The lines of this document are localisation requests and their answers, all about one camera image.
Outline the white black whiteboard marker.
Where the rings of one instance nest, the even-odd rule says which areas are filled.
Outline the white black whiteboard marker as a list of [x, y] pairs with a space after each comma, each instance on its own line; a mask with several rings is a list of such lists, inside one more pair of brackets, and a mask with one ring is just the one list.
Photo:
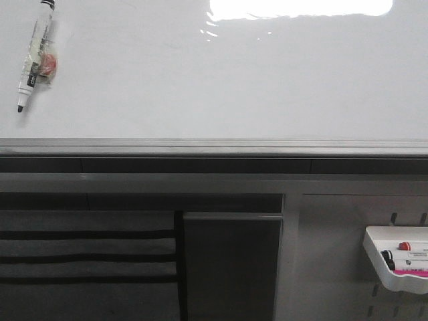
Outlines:
[[38, 6], [37, 19], [18, 86], [18, 113], [23, 112], [27, 106], [37, 79], [40, 76], [48, 78], [56, 70], [56, 58], [49, 52], [50, 42], [48, 40], [55, 6], [55, 1], [40, 1]]

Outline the dark grey panel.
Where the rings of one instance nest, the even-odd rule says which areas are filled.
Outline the dark grey panel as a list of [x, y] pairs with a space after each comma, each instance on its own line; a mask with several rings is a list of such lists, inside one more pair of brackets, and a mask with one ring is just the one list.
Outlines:
[[272, 320], [278, 219], [185, 219], [190, 320]]

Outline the grey metal pegboard stand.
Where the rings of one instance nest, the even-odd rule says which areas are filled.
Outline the grey metal pegboard stand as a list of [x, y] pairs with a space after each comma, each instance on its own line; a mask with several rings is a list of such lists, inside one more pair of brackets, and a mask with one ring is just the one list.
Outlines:
[[278, 219], [272, 320], [426, 320], [427, 297], [386, 289], [363, 247], [370, 225], [427, 225], [425, 175], [1, 175], [1, 212], [180, 211]]

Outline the white plastic marker tray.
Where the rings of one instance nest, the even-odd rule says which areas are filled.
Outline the white plastic marker tray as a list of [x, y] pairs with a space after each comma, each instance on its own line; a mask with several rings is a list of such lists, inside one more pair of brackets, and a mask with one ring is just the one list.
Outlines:
[[364, 249], [378, 274], [383, 286], [391, 291], [405, 291], [412, 294], [427, 293], [427, 278], [399, 276], [390, 270], [381, 251], [398, 250], [404, 241], [427, 242], [426, 227], [368, 226], [363, 240]]

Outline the black capped white marker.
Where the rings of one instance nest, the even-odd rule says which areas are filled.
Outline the black capped white marker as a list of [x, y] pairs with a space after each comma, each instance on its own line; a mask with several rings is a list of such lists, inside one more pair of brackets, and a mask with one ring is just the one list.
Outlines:
[[427, 252], [384, 250], [381, 255], [390, 270], [427, 271]]

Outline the red capped white marker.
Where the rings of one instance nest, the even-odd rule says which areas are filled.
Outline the red capped white marker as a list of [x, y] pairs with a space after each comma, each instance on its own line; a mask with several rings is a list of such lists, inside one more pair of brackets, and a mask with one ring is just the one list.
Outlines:
[[428, 243], [420, 241], [404, 241], [398, 244], [398, 250], [428, 252]]

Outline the pink marker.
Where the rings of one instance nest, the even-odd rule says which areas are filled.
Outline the pink marker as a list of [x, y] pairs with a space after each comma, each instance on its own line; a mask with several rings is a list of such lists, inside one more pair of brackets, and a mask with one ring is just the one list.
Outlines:
[[428, 278], [428, 271], [394, 270], [393, 273], [399, 276], [417, 276]]

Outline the white whiteboard with aluminium frame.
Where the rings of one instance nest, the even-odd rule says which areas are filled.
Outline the white whiteboard with aluminium frame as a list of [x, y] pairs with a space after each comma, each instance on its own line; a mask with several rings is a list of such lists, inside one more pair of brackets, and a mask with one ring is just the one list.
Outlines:
[[1, 2], [1, 154], [427, 155], [426, 1]]

